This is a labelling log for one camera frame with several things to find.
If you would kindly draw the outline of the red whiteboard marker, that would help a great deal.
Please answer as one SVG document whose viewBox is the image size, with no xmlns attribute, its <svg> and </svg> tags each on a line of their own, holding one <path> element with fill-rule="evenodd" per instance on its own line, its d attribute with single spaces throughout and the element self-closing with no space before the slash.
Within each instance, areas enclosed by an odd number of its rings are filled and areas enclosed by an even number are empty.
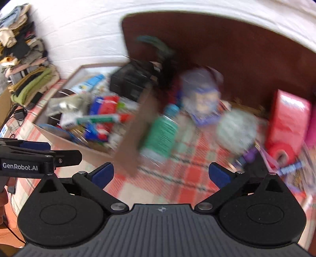
<svg viewBox="0 0 316 257">
<path fill-rule="evenodd" d="M 98 124 L 98 123 L 125 123 L 134 118 L 130 113 L 111 113 L 104 115 L 88 115 L 76 117 L 75 115 L 62 115 L 60 119 L 60 126 L 64 129 L 73 128 L 84 124 Z"/>
</svg>

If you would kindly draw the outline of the blue white cream tube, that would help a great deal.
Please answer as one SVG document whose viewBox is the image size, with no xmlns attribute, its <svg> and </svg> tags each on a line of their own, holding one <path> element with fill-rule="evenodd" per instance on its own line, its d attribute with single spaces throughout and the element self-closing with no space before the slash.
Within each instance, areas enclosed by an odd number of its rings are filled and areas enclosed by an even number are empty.
<svg viewBox="0 0 316 257">
<path fill-rule="evenodd" d="M 98 74 L 93 76 L 83 82 L 80 82 L 73 87 L 70 88 L 72 92 L 75 94 L 88 93 L 93 90 L 95 86 L 97 86 L 102 80 L 104 80 L 105 76 L 103 74 Z"/>
</svg>

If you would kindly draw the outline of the black product box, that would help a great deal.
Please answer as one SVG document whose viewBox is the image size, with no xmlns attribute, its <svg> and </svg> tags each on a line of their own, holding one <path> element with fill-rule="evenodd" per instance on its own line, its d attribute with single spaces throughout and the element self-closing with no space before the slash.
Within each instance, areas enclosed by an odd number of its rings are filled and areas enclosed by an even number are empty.
<svg viewBox="0 0 316 257">
<path fill-rule="evenodd" d="M 138 102 L 154 73 L 153 63 L 131 60 L 110 76 L 109 89 L 119 96 Z"/>
</svg>

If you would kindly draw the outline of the plaid red tablecloth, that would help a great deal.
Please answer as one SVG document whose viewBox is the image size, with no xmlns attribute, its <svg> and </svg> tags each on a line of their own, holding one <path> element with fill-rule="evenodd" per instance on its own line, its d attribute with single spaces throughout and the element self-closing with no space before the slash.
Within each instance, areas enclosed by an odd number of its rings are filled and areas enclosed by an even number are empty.
<svg viewBox="0 0 316 257">
<path fill-rule="evenodd" d="M 60 143 L 52 143 L 37 128 L 33 121 L 44 107 L 44 103 L 61 89 L 65 80 L 62 79 L 47 91 L 36 107 L 25 118 L 24 123 L 18 128 L 13 118 L 8 121 L 8 137 L 12 133 L 18 139 L 29 141 L 47 141 L 52 149 L 64 149 Z M 226 166 L 230 161 L 229 152 L 216 143 L 209 143 L 202 133 L 188 125 L 172 152 L 166 166 L 161 168 L 147 168 L 141 166 L 135 177 L 123 174 L 115 168 L 114 179 L 105 190 L 118 199 L 125 201 L 130 207 L 134 203 L 191 203 L 195 205 L 204 197 L 216 192 L 218 188 L 209 180 L 208 166 L 217 161 Z M 79 166 L 57 168 L 59 177 L 71 177 L 77 171 L 90 172 L 96 168 L 96 162 L 92 159 L 82 160 Z M 38 184 L 38 179 L 18 179 L 16 193 L 8 194 L 9 204 L 6 211 L 11 210 L 14 219 L 19 214 L 27 198 Z M 304 193 L 294 194 L 303 207 L 307 207 L 308 221 L 315 221 L 315 201 L 307 198 Z"/>
</svg>

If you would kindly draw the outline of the clear tape roll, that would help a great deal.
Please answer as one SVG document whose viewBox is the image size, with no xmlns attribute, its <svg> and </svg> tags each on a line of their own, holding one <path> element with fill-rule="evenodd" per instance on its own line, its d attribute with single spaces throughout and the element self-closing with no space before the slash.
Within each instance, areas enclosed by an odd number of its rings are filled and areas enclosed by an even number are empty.
<svg viewBox="0 0 316 257">
<path fill-rule="evenodd" d="M 251 113 L 232 109 L 225 112 L 216 128 L 218 144 L 233 154 L 242 154 L 254 145 L 258 120 Z"/>
</svg>

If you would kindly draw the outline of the brown cardboard box left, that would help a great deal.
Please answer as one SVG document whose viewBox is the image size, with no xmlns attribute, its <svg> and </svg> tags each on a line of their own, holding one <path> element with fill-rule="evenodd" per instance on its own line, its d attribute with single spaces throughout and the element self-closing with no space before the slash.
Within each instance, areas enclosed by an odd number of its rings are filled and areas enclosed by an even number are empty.
<svg viewBox="0 0 316 257">
<path fill-rule="evenodd" d="M 85 161 L 94 160 L 100 165 L 112 162 L 115 168 L 127 175 L 137 173 L 139 146 L 157 114 L 154 87 L 157 84 L 159 68 L 142 91 L 138 102 L 119 96 L 109 89 L 110 76 L 127 63 L 90 64 L 79 67 L 48 100 L 34 121 L 36 128 L 52 143 L 60 143 L 64 149 L 77 149 Z M 92 91 L 75 94 L 70 90 L 74 85 L 93 76 L 105 76 Z M 130 113 L 134 118 L 125 123 L 84 124 L 64 129 L 60 126 L 62 115 L 88 116 L 91 103 L 96 97 L 118 95 L 116 113 Z"/>
</svg>

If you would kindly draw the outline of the blue erasing marker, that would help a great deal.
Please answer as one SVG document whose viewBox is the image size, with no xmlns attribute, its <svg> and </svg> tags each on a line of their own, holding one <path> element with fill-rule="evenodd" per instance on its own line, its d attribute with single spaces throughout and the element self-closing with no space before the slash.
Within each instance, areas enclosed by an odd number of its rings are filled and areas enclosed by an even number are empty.
<svg viewBox="0 0 316 257">
<path fill-rule="evenodd" d="M 299 169 L 302 169 L 304 167 L 304 163 L 302 161 L 297 161 L 293 164 L 290 164 L 288 166 L 284 166 L 283 168 L 279 168 L 277 170 L 277 174 L 279 176 L 284 176 L 287 175 L 289 173 L 293 173 Z"/>
</svg>

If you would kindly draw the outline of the red tape roll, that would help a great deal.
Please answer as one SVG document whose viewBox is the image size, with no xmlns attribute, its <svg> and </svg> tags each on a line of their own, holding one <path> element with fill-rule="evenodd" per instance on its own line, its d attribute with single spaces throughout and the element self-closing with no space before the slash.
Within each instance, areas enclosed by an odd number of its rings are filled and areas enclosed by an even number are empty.
<svg viewBox="0 0 316 257">
<path fill-rule="evenodd" d="M 286 143 L 272 143 L 266 147 L 267 160 L 271 168 L 283 168 L 296 159 L 293 148 Z"/>
</svg>

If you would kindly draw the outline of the blue packet in box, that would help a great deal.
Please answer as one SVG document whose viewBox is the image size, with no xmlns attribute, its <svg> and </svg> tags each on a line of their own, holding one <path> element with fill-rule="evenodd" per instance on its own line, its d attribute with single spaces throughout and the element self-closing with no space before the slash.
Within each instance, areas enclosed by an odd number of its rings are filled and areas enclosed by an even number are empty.
<svg viewBox="0 0 316 257">
<path fill-rule="evenodd" d="M 88 115 L 97 115 L 103 105 L 103 97 L 96 97 L 90 105 Z"/>
</svg>

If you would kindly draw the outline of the green label water bottle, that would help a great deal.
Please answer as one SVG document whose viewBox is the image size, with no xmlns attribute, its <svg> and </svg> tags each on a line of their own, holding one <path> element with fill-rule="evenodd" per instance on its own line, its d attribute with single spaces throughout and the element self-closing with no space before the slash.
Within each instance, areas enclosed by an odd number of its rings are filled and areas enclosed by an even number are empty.
<svg viewBox="0 0 316 257">
<path fill-rule="evenodd" d="M 178 114 L 179 107 L 175 104 L 168 104 L 163 114 L 154 120 L 140 148 L 143 160 L 156 166 L 161 166 L 166 162 L 178 132 L 176 121 Z"/>
</svg>

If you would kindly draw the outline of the red packet in box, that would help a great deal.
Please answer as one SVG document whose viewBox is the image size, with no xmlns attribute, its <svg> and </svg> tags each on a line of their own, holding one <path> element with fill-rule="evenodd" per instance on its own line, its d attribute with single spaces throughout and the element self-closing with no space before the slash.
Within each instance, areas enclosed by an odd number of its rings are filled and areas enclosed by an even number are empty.
<svg viewBox="0 0 316 257">
<path fill-rule="evenodd" d="M 105 96 L 99 109 L 99 114 L 116 113 L 120 97 L 118 95 Z"/>
</svg>

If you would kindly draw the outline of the pile of folded clothes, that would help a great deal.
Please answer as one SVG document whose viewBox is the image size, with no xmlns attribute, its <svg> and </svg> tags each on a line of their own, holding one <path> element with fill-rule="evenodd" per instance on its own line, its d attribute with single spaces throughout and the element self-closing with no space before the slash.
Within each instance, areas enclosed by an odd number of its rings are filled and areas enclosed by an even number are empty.
<svg viewBox="0 0 316 257">
<path fill-rule="evenodd" d="M 29 21 L 30 8 L 28 3 L 17 5 L 1 16 L 1 94 L 28 110 L 59 80 L 44 41 Z"/>
</svg>

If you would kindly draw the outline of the pink paper box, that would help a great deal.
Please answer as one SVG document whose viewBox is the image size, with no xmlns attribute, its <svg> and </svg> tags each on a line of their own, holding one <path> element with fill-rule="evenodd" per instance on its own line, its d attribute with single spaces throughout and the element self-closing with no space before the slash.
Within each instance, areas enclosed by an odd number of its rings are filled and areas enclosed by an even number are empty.
<svg viewBox="0 0 316 257">
<path fill-rule="evenodd" d="M 274 97 L 266 149 L 276 144 L 288 144 L 294 152 L 300 151 L 309 124 L 311 103 L 301 97 L 278 90 Z"/>
</svg>

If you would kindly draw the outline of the pink thermos bottle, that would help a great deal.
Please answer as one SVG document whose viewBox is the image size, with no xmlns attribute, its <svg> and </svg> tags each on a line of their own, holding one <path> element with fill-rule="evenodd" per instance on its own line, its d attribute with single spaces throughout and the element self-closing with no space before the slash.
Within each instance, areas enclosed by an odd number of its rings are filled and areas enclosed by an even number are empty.
<svg viewBox="0 0 316 257">
<path fill-rule="evenodd" d="M 316 106 L 313 106 L 309 120 L 308 131 L 306 133 L 305 143 L 308 148 L 315 146 L 316 141 Z"/>
</svg>

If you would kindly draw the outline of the purple figure keychain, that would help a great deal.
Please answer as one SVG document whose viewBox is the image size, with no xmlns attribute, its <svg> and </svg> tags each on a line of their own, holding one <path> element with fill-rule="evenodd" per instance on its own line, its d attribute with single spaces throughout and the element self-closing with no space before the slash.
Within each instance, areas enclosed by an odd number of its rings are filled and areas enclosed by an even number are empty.
<svg viewBox="0 0 316 257">
<path fill-rule="evenodd" d="M 249 163 L 253 163 L 258 153 L 257 147 L 252 147 L 244 152 L 242 155 L 237 157 L 233 163 L 234 167 L 243 168 Z"/>
</svg>

